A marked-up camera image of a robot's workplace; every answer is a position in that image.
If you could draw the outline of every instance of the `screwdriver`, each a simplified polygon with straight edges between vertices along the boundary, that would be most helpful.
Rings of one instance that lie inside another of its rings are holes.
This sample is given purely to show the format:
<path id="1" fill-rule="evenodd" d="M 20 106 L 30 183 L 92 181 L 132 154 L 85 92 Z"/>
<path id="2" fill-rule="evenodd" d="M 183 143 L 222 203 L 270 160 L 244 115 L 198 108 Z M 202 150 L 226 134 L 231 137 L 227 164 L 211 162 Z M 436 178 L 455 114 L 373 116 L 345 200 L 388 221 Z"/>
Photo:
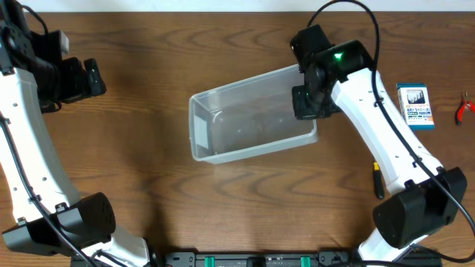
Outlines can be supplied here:
<path id="1" fill-rule="evenodd" d="M 384 188 L 382 182 L 381 170 L 377 161 L 373 161 L 373 179 L 374 179 L 374 193 L 380 200 L 384 199 Z"/>

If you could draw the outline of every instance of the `red pliers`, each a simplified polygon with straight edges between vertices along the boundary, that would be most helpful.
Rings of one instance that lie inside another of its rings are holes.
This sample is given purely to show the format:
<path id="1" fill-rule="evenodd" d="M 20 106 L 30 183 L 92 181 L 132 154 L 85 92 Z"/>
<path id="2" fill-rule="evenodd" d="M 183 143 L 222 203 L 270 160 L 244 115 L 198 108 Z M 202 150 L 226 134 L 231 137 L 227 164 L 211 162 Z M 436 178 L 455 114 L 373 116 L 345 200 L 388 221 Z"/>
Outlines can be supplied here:
<path id="1" fill-rule="evenodd" d="M 468 98 L 468 93 L 465 92 L 465 95 L 462 94 L 462 103 L 460 103 L 460 107 L 455 113 L 455 123 L 457 125 L 462 124 L 462 115 L 465 109 L 470 109 L 473 113 L 475 113 L 475 105 L 472 101 Z"/>

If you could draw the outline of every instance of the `clear plastic container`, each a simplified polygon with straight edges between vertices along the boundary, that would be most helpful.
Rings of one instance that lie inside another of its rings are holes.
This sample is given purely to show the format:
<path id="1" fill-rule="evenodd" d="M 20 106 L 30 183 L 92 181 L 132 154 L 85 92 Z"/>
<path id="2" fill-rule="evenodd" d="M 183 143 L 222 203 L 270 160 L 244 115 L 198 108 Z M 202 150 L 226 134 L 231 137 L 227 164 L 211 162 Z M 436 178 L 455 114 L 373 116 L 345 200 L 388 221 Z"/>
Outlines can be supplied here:
<path id="1" fill-rule="evenodd" d="M 317 142 L 316 121 L 294 117 L 292 87 L 303 83 L 293 65 L 192 96 L 193 158 L 219 164 Z"/>

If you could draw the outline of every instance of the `wood grain surface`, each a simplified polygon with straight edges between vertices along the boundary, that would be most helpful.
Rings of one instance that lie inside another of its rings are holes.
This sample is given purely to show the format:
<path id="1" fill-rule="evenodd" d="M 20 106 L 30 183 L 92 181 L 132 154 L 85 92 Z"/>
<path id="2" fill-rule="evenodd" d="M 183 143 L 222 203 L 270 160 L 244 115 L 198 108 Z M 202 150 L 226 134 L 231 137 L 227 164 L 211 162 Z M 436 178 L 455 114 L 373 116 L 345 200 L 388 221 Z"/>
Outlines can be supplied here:
<path id="1" fill-rule="evenodd" d="M 355 248 L 373 230 L 372 210 L 381 202 L 372 156 L 342 113 L 318 121 L 314 145 L 223 165 L 191 157 L 190 96 L 295 64 L 289 40 L 310 13 L 42 16 L 50 30 L 66 32 L 72 56 L 97 59 L 108 86 L 104 96 L 45 115 L 51 138 L 82 196 L 106 194 L 130 232 L 163 251 L 240 252 Z M 475 214 L 475 114 L 454 123 L 461 92 L 475 97 L 475 13 L 377 18 L 385 87 L 397 103 L 397 82 L 428 86 L 436 129 L 416 135 L 446 168 L 465 172 L 463 203 Z M 331 42 L 360 39 L 373 53 L 374 29 L 364 13 L 324 13 L 318 21 Z M 11 212 L 1 178 L 1 230 L 14 225 Z M 423 244 L 464 257 L 474 237 L 459 214 Z M 13 253 L 0 240 L 0 266 L 68 262 Z"/>

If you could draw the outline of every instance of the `small box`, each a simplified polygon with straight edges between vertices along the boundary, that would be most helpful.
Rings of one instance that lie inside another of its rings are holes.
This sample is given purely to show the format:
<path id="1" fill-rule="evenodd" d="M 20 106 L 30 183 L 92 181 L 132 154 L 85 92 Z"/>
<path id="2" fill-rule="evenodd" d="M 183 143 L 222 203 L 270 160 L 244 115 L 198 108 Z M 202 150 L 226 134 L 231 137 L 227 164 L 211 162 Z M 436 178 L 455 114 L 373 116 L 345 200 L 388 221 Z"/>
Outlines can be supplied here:
<path id="1" fill-rule="evenodd" d="M 398 83 L 401 114 L 412 130 L 432 130 L 432 110 L 430 109 L 428 88 L 420 83 Z"/>

